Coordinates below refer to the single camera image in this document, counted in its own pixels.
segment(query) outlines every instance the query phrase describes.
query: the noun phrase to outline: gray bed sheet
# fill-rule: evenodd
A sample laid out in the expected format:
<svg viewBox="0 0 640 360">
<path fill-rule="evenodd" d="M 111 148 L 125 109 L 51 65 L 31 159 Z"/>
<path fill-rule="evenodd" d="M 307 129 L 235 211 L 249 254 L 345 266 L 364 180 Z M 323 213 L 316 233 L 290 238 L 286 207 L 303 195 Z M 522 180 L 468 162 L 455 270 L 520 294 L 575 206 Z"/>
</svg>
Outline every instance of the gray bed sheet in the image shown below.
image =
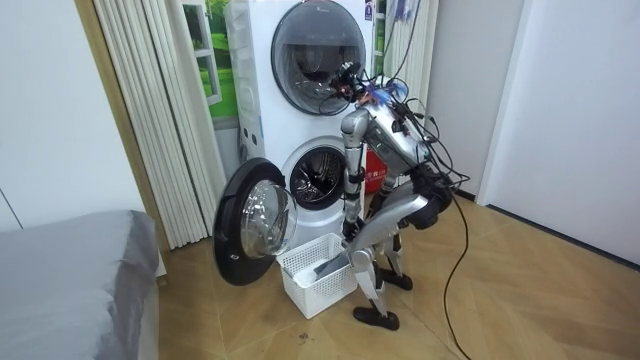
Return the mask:
<svg viewBox="0 0 640 360">
<path fill-rule="evenodd" d="M 0 233 L 0 359 L 136 359 L 157 266 L 141 212 Z"/>
</svg>

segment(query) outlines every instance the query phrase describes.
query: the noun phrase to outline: white plastic basket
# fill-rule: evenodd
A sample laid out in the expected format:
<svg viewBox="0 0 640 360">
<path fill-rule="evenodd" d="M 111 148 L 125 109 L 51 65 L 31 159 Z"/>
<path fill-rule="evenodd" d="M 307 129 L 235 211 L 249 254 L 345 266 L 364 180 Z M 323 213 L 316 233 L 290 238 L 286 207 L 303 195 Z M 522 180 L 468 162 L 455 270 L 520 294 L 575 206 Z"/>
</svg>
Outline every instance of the white plastic basket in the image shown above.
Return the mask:
<svg viewBox="0 0 640 360">
<path fill-rule="evenodd" d="M 349 295 L 358 282 L 348 264 L 307 287 L 298 285 L 292 276 L 320 259 L 333 259 L 342 251 L 341 238 L 326 234 L 278 256 L 284 291 L 307 319 Z"/>
</svg>

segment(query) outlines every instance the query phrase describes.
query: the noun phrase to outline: white curtain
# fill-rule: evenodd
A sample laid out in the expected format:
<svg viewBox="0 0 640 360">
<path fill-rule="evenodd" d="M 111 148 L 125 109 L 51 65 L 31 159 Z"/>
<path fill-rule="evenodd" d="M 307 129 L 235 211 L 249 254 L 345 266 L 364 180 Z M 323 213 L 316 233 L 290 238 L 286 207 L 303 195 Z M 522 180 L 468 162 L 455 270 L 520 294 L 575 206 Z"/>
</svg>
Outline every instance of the white curtain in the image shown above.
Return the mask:
<svg viewBox="0 0 640 360">
<path fill-rule="evenodd" d="M 170 248 L 210 236 L 225 177 L 186 20 L 175 14 L 182 9 L 156 0 L 94 4 Z"/>
<path fill-rule="evenodd" d="M 426 106 L 433 41 L 436 32 L 436 18 L 438 15 L 438 0 L 413 0 L 414 11 L 418 2 L 420 7 L 417 13 L 407 21 L 396 22 L 393 35 L 391 34 L 391 27 L 393 26 L 392 12 L 395 11 L 395 4 L 398 3 L 398 0 L 387 3 L 385 44 L 389 44 L 389 49 L 384 62 L 384 72 L 387 76 L 393 76 L 397 72 L 407 46 L 409 46 L 411 27 L 413 22 L 417 21 L 407 59 L 397 77 L 404 80 L 409 86 L 409 96 L 417 97 Z M 411 107 L 414 111 L 424 112 L 422 106 L 417 102 L 412 102 Z"/>
</svg>

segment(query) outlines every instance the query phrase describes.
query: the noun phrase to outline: dryer door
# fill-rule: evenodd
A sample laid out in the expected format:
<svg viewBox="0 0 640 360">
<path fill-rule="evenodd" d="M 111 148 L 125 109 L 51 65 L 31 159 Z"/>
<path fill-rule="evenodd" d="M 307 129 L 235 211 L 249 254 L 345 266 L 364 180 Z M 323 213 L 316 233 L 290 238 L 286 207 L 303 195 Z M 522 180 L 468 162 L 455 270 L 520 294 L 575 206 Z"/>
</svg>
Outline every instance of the dryer door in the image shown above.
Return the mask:
<svg viewBox="0 0 640 360">
<path fill-rule="evenodd" d="M 280 21 L 271 44 L 271 66 L 284 97 L 312 115 L 335 115 L 349 105 L 331 97 L 331 78 L 343 63 L 360 63 L 366 50 L 349 11 L 333 1 L 295 5 Z"/>
<path fill-rule="evenodd" d="M 242 286 L 261 278 L 287 249 L 296 219 L 280 170 L 263 158 L 242 164 L 224 189 L 214 225 L 213 252 L 225 281 Z"/>
</svg>

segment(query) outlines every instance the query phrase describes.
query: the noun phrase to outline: red bag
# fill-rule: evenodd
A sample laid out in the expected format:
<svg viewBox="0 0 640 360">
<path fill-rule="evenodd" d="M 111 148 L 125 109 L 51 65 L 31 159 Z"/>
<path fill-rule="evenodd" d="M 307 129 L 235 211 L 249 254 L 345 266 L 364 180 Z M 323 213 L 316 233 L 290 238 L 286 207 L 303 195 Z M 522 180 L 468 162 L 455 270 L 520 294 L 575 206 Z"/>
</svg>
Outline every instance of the red bag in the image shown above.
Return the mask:
<svg viewBox="0 0 640 360">
<path fill-rule="evenodd" d="M 384 177 L 387 175 L 387 165 L 376 155 L 376 153 L 367 148 L 367 169 L 364 177 L 364 193 L 371 194 L 380 189 Z"/>
</svg>

